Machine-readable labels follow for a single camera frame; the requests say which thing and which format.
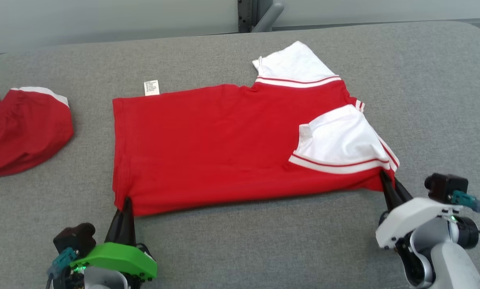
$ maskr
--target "green led light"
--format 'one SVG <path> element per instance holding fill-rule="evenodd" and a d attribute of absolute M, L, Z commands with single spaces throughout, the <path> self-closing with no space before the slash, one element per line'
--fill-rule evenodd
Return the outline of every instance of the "green led light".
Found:
<path fill-rule="evenodd" d="M 75 272 L 79 272 L 79 271 L 84 270 L 84 269 L 86 269 L 85 266 L 83 266 L 83 267 L 78 267 L 78 268 L 74 269 L 74 271 L 75 271 Z"/>

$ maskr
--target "metal bracket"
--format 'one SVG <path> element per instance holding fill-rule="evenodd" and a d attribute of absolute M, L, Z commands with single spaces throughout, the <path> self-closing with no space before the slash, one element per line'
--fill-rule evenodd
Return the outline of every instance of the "metal bracket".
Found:
<path fill-rule="evenodd" d="M 251 32 L 252 2 L 253 0 L 238 1 L 238 33 Z"/>
<path fill-rule="evenodd" d="M 273 0 L 236 0 L 238 2 L 238 33 L 268 32 L 285 8 Z"/>

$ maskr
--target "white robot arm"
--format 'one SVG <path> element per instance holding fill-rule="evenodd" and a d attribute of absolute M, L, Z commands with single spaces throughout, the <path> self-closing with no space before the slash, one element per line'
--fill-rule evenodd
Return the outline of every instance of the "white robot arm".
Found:
<path fill-rule="evenodd" d="M 389 212 L 381 216 L 376 239 L 381 248 L 398 252 L 411 287 L 480 289 L 480 274 L 465 251 L 477 245 L 479 231 L 458 216 L 462 205 L 440 202 L 452 200 L 451 190 L 438 186 L 429 194 L 433 199 L 413 198 L 398 180 L 393 185 L 384 172 L 381 179 Z"/>

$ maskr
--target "gray fabric surface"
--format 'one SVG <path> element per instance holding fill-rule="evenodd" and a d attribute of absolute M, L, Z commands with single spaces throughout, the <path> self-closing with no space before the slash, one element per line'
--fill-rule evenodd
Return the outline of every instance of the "gray fabric surface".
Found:
<path fill-rule="evenodd" d="M 45 86 L 68 98 L 75 136 L 48 162 L 0 178 L 0 288 L 40 288 L 52 238 L 91 222 L 98 242 L 115 212 L 112 99 L 222 83 L 251 85 L 251 60 L 296 40 L 345 79 L 400 158 L 398 177 L 426 196 L 432 172 L 480 197 L 480 30 L 459 22 L 375 24 L 44 48 L 0 55 L 0 98 Z M 225 205 L 138 218 L 159 278 L 143 288 L 406 288 L 400 258 L 377 247 L 377 192 Z M 480 215 L 466 213 L 480 227 Z M 480 272 L 480 244 L 470 256 Z"/>

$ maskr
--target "white shoulder panel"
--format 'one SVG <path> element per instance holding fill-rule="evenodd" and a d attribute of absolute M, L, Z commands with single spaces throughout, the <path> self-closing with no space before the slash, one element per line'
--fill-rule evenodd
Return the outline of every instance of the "white shoulder panel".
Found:
<path fill-rule="evenodd" d="M 350 104 L 301 124 L 299 145 L 289 161 L 332 174 L 397 169 L 363 113 Z"/>
<path fill-rule="evenodd" d="M 252 63 L 260 77 L 310 82 L 336 76 L 308 46 L 299 41 Z"/>

